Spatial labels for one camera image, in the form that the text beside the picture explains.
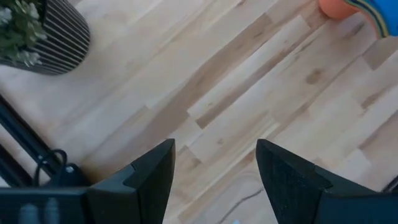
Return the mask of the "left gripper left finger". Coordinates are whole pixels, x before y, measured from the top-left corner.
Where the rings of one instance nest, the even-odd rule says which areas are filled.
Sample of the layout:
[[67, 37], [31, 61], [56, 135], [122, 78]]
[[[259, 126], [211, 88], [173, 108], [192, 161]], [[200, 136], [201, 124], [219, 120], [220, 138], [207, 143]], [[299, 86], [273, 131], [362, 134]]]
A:
[[166, 139], [87, 191], [94, 224], [162, 224], [175, 170]]

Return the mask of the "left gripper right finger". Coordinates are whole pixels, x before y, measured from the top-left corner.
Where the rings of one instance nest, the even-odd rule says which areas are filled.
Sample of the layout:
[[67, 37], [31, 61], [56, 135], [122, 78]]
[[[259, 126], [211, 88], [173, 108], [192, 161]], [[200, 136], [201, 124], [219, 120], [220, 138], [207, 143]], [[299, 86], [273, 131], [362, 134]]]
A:
[[398, 177], [373, 191], [266, 139], [256, 160], [278, 224], [398, 224]]

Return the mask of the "blue measuring cup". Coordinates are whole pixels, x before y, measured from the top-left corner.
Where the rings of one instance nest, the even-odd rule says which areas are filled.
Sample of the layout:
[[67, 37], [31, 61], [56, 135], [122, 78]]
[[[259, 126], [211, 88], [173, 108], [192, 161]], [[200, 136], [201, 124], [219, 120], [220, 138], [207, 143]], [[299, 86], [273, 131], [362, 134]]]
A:
[[398, 37], [398, 0], [344, 0], [344, 2], [369, 19], [379, 38]]

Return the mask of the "green plant in ribbed pot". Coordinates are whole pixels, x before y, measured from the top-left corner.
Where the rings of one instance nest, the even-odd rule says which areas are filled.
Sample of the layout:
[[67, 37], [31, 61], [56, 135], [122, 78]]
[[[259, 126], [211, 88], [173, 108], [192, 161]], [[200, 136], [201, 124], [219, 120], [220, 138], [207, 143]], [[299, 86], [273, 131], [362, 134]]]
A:
[[62, 75], [89, 48], [88, 23], [68, 0], [0, 0], [0, 65]]

